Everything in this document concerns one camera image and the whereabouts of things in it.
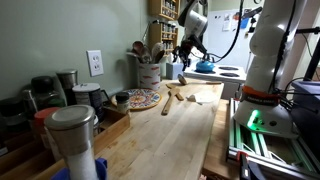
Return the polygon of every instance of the green led strip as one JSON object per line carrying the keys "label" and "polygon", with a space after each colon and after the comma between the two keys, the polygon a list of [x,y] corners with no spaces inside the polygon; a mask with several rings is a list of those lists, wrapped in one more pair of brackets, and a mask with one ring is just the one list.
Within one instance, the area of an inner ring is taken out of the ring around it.
{"label": "green led strip", "polygon": [[254,121],[254,119],[255,119],[258,115],[259,115],[259,111],[258,111],[258,110],[252,111],[251,116],[250,116],[250,118],[249,118],[249,121],[248,121],[248,123],[247,123],[247,126],[248,126],[249,128],[252,128],[252,127],[253,127],[253,121]]}

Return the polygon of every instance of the electrical outlet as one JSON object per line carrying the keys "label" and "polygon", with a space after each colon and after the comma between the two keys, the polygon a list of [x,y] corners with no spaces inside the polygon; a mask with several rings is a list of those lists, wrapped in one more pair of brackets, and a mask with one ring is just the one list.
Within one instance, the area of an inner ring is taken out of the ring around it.
{"label": "electrical outlet", "polygon": [[100,50],[87,51],[91,77],[103,74],[102,56]]}

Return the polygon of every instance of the round plate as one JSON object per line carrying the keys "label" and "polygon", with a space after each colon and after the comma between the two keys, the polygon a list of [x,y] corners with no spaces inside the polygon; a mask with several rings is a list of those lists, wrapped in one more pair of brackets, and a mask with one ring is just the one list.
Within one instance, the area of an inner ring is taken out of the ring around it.
{"label": "round plate", "polygon": [[[150,89],[129,89],[123,92],[128,92],[130,96],[130,110],[148,109],[156,106],[160,100],[161,95]],[[116,96],[111,98],[113,105],[117,106]]]}

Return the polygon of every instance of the blue kettle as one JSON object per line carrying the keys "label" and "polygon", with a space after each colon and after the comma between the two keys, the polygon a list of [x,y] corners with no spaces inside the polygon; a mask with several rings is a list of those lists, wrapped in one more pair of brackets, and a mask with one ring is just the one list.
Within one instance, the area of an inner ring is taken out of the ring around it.
{"label": "blue kettle", "polygon": [[199,61],[196,64],[196,72],[210,73],[212,72],[214,64],[210,61]]}

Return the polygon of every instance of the wooden box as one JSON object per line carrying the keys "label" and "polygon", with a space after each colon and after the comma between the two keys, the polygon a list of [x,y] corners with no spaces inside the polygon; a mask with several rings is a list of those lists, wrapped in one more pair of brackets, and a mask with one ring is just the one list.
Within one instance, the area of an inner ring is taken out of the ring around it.
{"label": "wooden box", "polygon": [[[104,130],[94,138],[94,153],[99,153],[130,127],[128,114],[104,109],[105,120],[100,127]],[[0,157],[0,179],[50,179],[65,167],[64,160],[54,162],[50,150],[42,142],[30,143]]]}

